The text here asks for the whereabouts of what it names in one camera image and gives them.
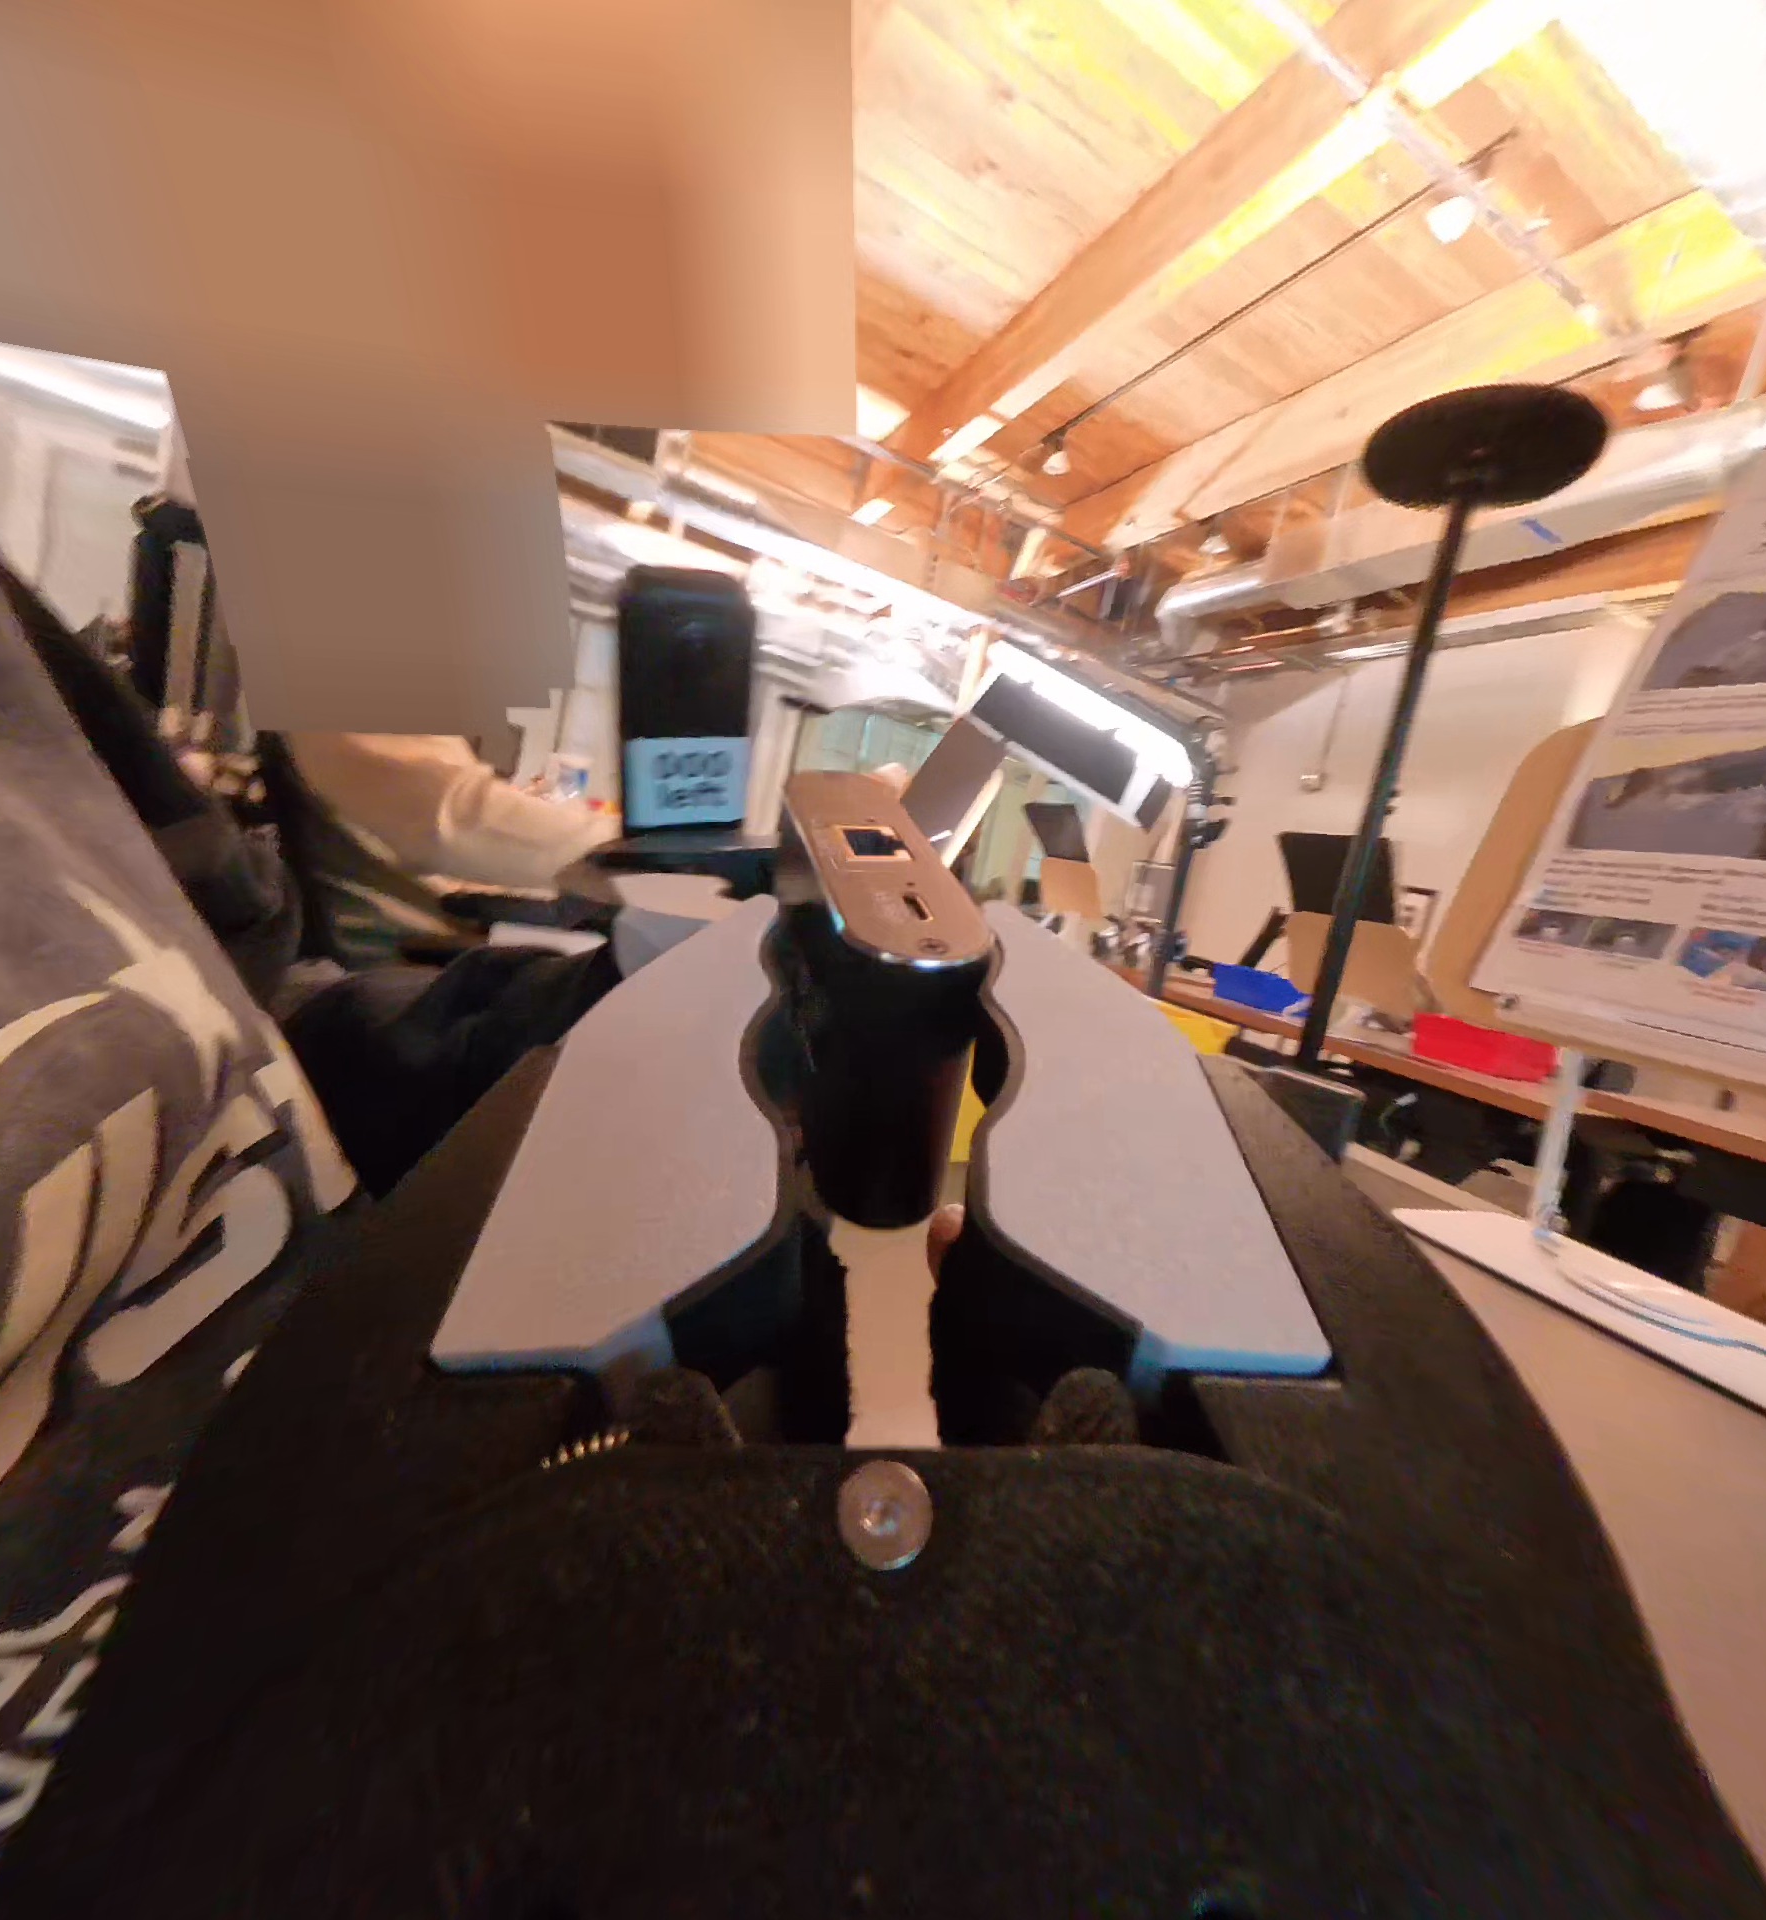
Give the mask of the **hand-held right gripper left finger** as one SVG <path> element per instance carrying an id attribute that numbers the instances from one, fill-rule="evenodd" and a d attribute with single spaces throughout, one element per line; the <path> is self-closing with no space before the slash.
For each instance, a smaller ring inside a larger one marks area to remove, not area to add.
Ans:
<path id="1" fill-rule="evenodd" d="M 443 1374 L 774 1372 L 803 1308 L 799 1177 L 751 1085 L 774 900 L 744 900 L 565 1035 L 431 1339 Z"/>

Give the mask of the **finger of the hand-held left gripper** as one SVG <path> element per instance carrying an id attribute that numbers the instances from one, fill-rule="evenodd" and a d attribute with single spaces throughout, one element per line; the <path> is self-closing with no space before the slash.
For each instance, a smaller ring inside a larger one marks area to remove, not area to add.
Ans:
<path id="1" fill-rule="evenodd" d="M 725 876 L 614 876 L 610 886 L 610 957 L 619 977 L 642 972 L 750 903 Z"/>

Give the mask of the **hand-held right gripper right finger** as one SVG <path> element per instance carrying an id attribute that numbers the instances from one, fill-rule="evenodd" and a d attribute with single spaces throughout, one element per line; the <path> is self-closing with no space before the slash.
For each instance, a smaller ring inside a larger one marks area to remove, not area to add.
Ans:
<path id="1" fill-rule="evenodd" d="M 970 1217 L 1045 1377 L 1316 1380 L 1331 1346 L 1204 1059 L 1158 1003 L 1020 910 L 983 920 L 1007 1070 Z"/>

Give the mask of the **black ethernet splitter box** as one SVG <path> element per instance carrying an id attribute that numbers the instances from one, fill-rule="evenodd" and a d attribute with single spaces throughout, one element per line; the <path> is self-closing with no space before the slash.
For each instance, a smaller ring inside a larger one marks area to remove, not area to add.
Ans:
<path id="1" fill-rule="evenodd" d="M 935 1210 L 995 940 L 882 781 L 793 774 L 774 865 L 790 1096 L 821 1207 L 869 1232 Z"/>

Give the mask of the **dark grey flat panel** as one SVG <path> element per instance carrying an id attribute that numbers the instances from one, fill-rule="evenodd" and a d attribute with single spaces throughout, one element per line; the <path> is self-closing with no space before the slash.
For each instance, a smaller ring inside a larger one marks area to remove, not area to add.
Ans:
<path id="1" fill-rule="evenodd" d="M 957 717 L 906 783 L 899 806 L 945 868 L 953 868 L 1001 784 L 1006 742 Z"/>

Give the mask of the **cardboard box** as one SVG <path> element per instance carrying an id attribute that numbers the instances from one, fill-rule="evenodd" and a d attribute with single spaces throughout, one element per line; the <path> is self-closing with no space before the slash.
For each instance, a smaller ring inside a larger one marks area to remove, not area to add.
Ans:
<path id="1" fill-rule="evenodd" d="M 1330 927 L 1328 915 L 1293 910 L 1284 917 L 1284 972 L 1303 996 L 1316 995 Z M 1356 922 L 1349 933 L 1334 998 L 1403 1024 L 1438 1010 L 1423 979 L 1420 945 L 1398 924 L 1369 920 Z"/>

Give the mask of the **red box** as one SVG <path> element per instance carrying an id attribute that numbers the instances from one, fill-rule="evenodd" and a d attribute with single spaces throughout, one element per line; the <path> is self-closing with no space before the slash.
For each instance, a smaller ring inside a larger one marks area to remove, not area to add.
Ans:
<path id="1" fill-rule="evenodd" d="M 1408 1044 L 1429 1067 L 1516 1086 L 1541 1086 L 1559 1068 L 1554 1044 L 1434 1012 L 1414 1016 Z"/>

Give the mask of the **long LED lamp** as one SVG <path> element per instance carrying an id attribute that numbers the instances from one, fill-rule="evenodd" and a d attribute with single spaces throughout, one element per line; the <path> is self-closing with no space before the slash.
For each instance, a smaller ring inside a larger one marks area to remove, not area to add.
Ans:
<path id="1" fill-rule="evenodd" d="M 1141 834 L 1158 829 L 1190 783 L 1190 761 L 1173 736 L 1040 664 L 995 667 L 961 719 Z"/>

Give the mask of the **white poster stand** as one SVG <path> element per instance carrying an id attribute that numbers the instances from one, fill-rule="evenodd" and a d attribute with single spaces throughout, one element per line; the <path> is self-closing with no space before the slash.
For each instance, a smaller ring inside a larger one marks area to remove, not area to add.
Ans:
<path id="1" fill-rule="evenodd" d="M 1698 1146 L 1586 1110 L 1592 1060 L 1557 1050 L 1526 1218 L 1647 1278 L 1705 1297 L 1719 1212 L 1694 1187 Z"/>

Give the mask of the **long wooden work table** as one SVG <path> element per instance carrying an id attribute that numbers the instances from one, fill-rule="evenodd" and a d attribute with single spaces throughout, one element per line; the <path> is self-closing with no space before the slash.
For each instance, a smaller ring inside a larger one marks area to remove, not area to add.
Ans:
<path id="1" fill-rule="evenodd" d="M 1300 1037 L 1298 1021 L 1248 1009 L 1240 1003 L 1220 1000 L 1205 995 L 1187 977 L 1168 979 L 1160 990 L 1160 998 L 1181 1010 L 1232 1024 L 1237 1030 L 1271 1037 L 1280 1043 L 1293 1043 Z M 1384 1046 L 1365 1038 L 1335 1037 L 1328 1040 L 1326 1053 L 1341 1065 L 1387 1076 L 1428 1093 L 1444 1093 L 1453 1098 L 1471 1100 L 1480 1107 L 1532 1123 L 1541 1123 L 1551 1108 L 1554 1091 L 1547 1085 L 1526 1085 L 1481 1072 L 1438 1067 L 1414 1056 L 1406 1046 Z M 1715 1153 L 1734 1161 L 1766 1166 L 1763 1117 L 1722 1112 L 1605 1091 L 1582 1091 L 1578 1098 L 1578 1119 L 1620 1123 L 1652 1136 L 1661 1136 L 1663 1140 L 1686 1142 L 1701 1153 Z"/>

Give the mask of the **printed instruction poster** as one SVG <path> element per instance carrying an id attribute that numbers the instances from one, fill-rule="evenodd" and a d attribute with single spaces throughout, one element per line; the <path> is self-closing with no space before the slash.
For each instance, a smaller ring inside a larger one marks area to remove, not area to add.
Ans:
<path id="1" fill-rule="evenodd" d="M 1766 451 L 1516 842 L 1466 987 L 1547 1040 L 1766 1093 Z"/>

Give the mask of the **black pole with round disc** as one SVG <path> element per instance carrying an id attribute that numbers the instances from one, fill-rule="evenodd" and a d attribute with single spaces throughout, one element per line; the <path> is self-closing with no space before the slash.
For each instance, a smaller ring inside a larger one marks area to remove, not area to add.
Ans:
<path id="1" fill-rule="evenodd" d="M 1390 507 L 1444 516 L 1395 701 L 1380 742 L 1365 805 L 1349 837 L 1349 863 L 1302 1021 L 1293 1067 L 1321 1070 L 1330 1016 L 1374 846 L 1382 840 L 1415 727 L 1423 682 L 1461 564 L 1471 518 L 1529 509 L 1579 480 L 1607 444 L 1610 427 L 1588 399 L 1559 387 L 1495 384 L 1434 397 L 1384 423 L 1365 443 L 1362 472 Z"/>

